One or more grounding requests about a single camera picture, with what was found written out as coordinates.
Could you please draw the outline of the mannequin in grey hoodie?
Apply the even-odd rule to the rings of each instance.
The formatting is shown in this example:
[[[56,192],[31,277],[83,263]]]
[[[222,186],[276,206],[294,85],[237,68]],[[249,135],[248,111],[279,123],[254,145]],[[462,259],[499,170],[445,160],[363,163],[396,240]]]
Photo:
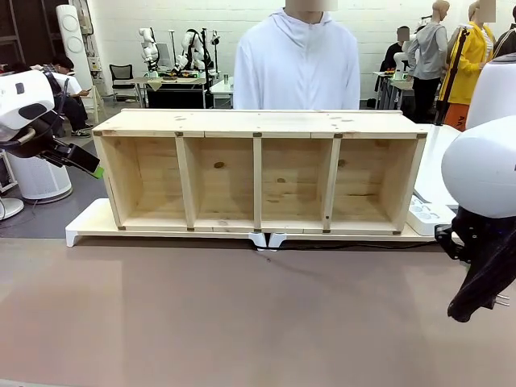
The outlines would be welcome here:
[[[450,4],[447,0],[435,0],[432,4],[431,21],[416,33],[407,50],[409,78],[413,83],[415,108],[413,119],[424,123],[432,107],[447,59],[447,30],[442,21]]]

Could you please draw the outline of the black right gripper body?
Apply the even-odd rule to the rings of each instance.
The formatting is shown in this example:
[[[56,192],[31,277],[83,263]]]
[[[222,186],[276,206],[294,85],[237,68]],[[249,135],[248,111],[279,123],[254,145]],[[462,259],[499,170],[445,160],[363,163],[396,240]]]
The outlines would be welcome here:
[[[450,224],[435,227],[435,240],[453,260],[472,264],[491,257],[516,231],[516,216],[488,218],[459,207]]]

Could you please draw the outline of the white background table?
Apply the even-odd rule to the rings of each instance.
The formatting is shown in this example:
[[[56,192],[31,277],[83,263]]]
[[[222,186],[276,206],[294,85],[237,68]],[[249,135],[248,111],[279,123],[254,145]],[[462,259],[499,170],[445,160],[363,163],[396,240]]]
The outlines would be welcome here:
[[[210,87],[210,92],[214,98],[215,109],[232,109],[234,78],[233,76],[224,75],[223,79],[215,82]]]

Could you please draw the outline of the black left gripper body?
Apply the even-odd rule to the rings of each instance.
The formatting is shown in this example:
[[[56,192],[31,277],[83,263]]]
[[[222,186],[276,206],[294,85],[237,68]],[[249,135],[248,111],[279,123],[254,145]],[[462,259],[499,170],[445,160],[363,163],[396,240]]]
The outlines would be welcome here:
[[[58,167],[80,168],[72,156],[76,146],[62,141],[63,134],[63,119],[59,115],[44,114],[9,139],[0,136],[0,150],[18,158],[39,157]]]

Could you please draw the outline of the person in white hoodie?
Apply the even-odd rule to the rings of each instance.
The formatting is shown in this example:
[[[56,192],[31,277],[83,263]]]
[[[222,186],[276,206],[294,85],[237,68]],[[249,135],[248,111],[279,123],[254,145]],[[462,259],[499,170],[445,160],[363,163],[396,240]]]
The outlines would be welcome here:
[[[357,110],[356,37],[331,17],[338,0],[285,0],[235,53],[236,110]]]

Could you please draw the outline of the dark background workbench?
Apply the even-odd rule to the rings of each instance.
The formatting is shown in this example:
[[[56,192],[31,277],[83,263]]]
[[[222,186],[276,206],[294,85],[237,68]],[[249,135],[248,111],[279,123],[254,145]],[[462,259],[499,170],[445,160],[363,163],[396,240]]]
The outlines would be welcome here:
[[[143,107],[197,110],[214,107],[210,83],[204,77],[155,77],[141,83]]]

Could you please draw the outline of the white fan base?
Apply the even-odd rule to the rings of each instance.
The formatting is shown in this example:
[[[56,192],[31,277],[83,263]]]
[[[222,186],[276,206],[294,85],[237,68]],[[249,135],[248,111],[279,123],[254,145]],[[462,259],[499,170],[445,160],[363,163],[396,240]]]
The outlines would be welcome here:
[[[16,216],[23,209],[24,203],[21,199],[0,195],[0,222]]]

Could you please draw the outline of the white cylindrical air purifier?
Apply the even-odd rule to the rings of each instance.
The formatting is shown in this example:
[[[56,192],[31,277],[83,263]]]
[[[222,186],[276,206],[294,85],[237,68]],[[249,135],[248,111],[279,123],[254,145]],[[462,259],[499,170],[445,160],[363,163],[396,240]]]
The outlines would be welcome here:
[[[25,202],[43,205],[72,194],[66,167],[56,167],[37,157],[19,158],[8,153],[7,158]]]

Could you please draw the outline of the mannequin in dark jacket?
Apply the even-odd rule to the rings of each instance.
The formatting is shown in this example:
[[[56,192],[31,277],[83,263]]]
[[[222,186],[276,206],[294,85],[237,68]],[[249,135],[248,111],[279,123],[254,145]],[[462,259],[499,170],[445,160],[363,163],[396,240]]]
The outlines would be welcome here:
[[[497,40],[493,48],[493,59],[516,53],[516,18],[510,28]]]

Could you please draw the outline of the black mesh office chair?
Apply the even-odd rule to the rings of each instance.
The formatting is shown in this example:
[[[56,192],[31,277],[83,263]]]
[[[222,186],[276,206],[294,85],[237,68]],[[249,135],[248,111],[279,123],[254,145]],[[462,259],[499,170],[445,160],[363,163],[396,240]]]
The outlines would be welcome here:
[[[133,65],[109,65],[111,80],[112,80],[112,90],[113,90],[113,100],[117,102],[119,100],[118,92],[121,90],[129,91],[132,90],[135,95],[135,100],[140,102],[139,95],[139,87],[138,84],[134,82],[133,77]]]

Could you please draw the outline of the black yellow tripod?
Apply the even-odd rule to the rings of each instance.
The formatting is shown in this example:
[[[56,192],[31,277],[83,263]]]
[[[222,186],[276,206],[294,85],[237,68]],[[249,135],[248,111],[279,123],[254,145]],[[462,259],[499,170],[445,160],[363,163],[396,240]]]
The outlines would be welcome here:
[[[444,119],[450,105],[449,98],[453,82],[459,70],[460,54],[462,53],[470,29],[471,27],[468,24],[460,24],[447,45],[447,70],[441,81],[439,97],[436,102],[437,112],[434,124],[438,127],[444,124]]]

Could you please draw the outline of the person in black shirt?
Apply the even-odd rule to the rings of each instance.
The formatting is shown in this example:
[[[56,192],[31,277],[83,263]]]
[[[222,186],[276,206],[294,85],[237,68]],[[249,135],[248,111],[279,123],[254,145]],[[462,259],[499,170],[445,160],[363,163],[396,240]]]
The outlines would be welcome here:
[[[382,61],[380,71],[388,72],[394,71],[397,67],[394,56],[402,52],[403,44],[410,39],[410,28],[408,26],[401,26],[397,29],[397,42],[391,44],[387,49],[385,54],[385,58]],[[385,108],[386,98],[388,97],[388,81],[384,78],[382,81],[382,93],[381,93],[381,101],[379,102],[379,107],[381,109]]]

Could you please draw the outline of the wooden four-compartment shelf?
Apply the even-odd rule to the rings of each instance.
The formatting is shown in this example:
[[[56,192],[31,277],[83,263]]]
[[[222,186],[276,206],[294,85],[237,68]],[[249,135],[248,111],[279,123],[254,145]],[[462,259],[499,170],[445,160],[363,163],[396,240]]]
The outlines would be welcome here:
[[[395,110],[122,110],[93,132],[124,231],[398,235],[428,131]]]

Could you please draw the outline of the small wooden step stool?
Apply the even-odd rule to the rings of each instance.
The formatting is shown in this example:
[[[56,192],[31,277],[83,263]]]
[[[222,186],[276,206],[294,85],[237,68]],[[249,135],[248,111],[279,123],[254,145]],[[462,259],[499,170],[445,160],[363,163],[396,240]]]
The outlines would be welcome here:
[[[82,101],[84,103],[85,110],[89,114],[92,114],[95,124],[99,124],[102,119],[107,118],[103,98],[95,85],[92,86],[89,94],[82,98]]]

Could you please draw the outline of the mannequin in yellow jacket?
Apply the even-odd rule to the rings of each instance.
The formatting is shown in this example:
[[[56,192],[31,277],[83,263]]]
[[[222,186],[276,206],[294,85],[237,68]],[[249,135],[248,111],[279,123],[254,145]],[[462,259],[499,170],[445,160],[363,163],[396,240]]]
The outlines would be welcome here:
[[[468,110],[481,70],[493,59],[496,38],[487,16],[494,8],[487,0],[476,0],[468,8],[471,29],[460,54],[459,70],[453,82],[444,124],[458,131],[466,129]]]

